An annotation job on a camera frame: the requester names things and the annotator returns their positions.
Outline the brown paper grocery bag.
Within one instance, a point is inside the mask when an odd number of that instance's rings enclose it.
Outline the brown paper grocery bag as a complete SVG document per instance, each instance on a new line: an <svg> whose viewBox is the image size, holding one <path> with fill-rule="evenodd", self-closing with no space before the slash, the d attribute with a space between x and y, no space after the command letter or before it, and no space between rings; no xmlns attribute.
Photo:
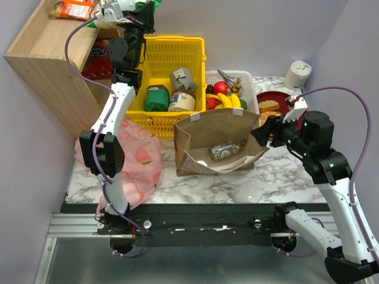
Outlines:
<svg viewBox="0 0 379 284"><path fill-rule="evenodd" d="M220 108L190 115L174 124L176 175L216 175L252 170L269 148L250 134L260 126L260 115L242 108ZM228 142L246 145L221 160L211 159L209 149Z"/></svg>

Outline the clear glass bottle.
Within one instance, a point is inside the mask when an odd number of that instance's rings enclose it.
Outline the clear glass bottle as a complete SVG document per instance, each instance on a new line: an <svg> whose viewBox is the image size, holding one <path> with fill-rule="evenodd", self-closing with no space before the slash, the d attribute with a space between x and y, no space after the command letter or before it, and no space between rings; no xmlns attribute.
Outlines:
<svg viewBox="0 0 379 284"><path fill-rule="evenodd" d="M209 148L208 153L213 161L223 160L237 154L246 145L246 140L228 141Z"/></svg>

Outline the green white chips bag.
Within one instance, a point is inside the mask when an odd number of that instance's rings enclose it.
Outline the green white chips bag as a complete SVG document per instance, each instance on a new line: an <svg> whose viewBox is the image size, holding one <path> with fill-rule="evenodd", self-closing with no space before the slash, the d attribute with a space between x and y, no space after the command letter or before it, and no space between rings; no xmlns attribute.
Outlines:
<svg viewBox="0 0 379 284"><path fill-rule="evenodd" d="M98 1L90 18L95 17L88 26L112 28L116 25L142 24L145 15L154 15L162 1Z"/></svg>

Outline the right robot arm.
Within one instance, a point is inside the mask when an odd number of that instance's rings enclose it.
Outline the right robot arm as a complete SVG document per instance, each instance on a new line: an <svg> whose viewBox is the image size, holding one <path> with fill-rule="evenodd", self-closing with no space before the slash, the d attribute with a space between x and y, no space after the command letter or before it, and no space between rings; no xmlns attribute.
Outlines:
<svg viewBox="0 0 379 284"><path fill-rule="evenodd" d="M353 283L378 273L378 242L359 207L346 157L331 147L334 124L324 112L309 111L301 128L297 122L270 116L251 131L262 146L286 146L298 157L324 196L338 237L334 237L295 202L275 207L274 222L280 229L299 233L324 258L325 268L336 283Z"/></svg>

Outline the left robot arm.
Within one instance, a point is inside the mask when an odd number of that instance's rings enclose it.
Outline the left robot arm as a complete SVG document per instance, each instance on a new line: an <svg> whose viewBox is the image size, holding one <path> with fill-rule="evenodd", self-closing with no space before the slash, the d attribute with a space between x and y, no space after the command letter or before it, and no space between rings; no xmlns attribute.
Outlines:
<svg viewBox="0 0 379 284"><path fill-rule="evenodd" d="M85 166L101 182L105 211L112 215L124 215L129 209L121 184L125 154L118 134L126 111L142 85L143 72L138 66L146 51L145 35L155 32L154 13L153 1L129 4L111 1L95 14L97 20L124 28L122 37L112 38L108 43L113 72L105 107L91 129L79 136Z"/></svg>

